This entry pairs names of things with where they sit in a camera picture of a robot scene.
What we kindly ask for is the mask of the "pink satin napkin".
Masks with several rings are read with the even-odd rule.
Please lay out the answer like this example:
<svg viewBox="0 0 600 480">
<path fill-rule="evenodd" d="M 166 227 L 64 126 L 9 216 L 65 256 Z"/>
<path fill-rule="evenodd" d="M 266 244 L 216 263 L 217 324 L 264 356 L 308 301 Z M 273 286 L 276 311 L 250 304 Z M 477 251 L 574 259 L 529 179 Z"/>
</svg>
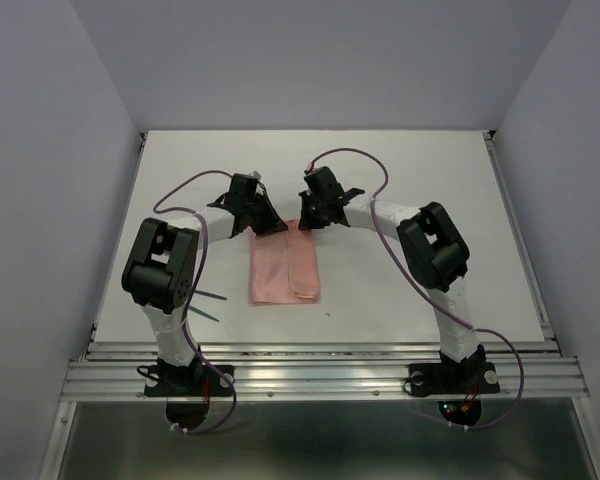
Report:
<svg viewBox="0 0 600 480">
<path fill-rule="evenodd" d="M 249 233 L 252 305 L 315 304 L 321 297 L 315 239 L 297 219 L 287 230 L 258 237 Z"/>
</svg>

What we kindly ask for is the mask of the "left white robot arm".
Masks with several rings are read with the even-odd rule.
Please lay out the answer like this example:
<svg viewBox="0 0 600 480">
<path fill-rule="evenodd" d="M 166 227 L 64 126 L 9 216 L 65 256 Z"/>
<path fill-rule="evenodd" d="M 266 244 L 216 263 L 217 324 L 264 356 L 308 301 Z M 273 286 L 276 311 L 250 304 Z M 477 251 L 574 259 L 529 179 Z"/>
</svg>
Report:
<svg viewBox="0 0 600 480">
<path fill-rule="evenodd" d="M 266 237 L 287 230 L 275 211 L 261 176 L 235 173 L 228 191 L 203 209 L 167 206 L 178 186 L 142 221 L 123 269 L 121 285 L 147 316 L 158 359 L 171 365 L 168 382 L 179 393 L 195 392 L 203 371 L 197 342 L 187 323 L 188 306 L 200 281 L 209 246 L 246 230 Z"/>
</svg>

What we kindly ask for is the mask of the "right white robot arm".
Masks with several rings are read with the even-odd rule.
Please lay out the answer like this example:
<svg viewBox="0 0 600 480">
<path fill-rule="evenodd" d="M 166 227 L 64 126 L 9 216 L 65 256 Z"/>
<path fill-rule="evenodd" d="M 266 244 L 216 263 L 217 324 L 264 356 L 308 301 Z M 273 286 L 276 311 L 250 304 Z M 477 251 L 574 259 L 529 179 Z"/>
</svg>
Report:
<svg viewBox="0 0 600 480">
<path fill-rule="evenodd" d="M 322 229 L 332 224 L 373 231 L 381 241 L 398 241 L 406 261 L 408 281 L 435 312 L 440 337 L 440 378 L 452 390 L 462 390 L 476 378 L 486 358 L 468 319 L 464 277 L 469 248 L 444 206 L 431 202 L 408 207 L 378 200 L 359 188 L 344 190 L 326 166 L 309 170 L 302 199 L 300 228 Z"/>
</svg>

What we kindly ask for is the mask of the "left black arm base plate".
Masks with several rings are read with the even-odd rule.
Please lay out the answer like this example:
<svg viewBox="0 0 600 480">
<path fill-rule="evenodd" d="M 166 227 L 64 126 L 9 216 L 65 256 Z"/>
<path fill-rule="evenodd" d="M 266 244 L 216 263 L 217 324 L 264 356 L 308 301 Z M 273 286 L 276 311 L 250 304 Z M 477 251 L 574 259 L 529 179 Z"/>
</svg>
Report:
<svg viewBox="0 0 600 480">
<path fill-rule="evenodd" d="M 143 395 L 148 398 L 231 398 L 228 380 L 233 379 L 234 367 L 220 365 L 221 374 L 202 364 L 193 372 L 185 367 L 141 365 L 137 372 L 145 380 Z"/>
</svg>

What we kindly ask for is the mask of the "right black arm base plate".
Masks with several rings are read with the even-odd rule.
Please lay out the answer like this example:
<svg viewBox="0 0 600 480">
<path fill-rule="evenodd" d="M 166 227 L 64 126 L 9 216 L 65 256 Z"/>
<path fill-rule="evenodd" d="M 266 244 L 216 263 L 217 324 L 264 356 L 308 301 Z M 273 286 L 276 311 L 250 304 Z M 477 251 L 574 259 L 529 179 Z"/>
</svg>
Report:
<svg viewBox="0 0 600 480">
<path fill-rule="evenodd" d="M 464 395 L 477 390 L 478 394 L 496 394 L 501 391 L 495 366 L 486 363 L 473 370 L 445 366 L 442 363 L 412 363 L 407 366 L 408 376 L 403 390 L 416 398 L 432 395 Z"/>
</svg>

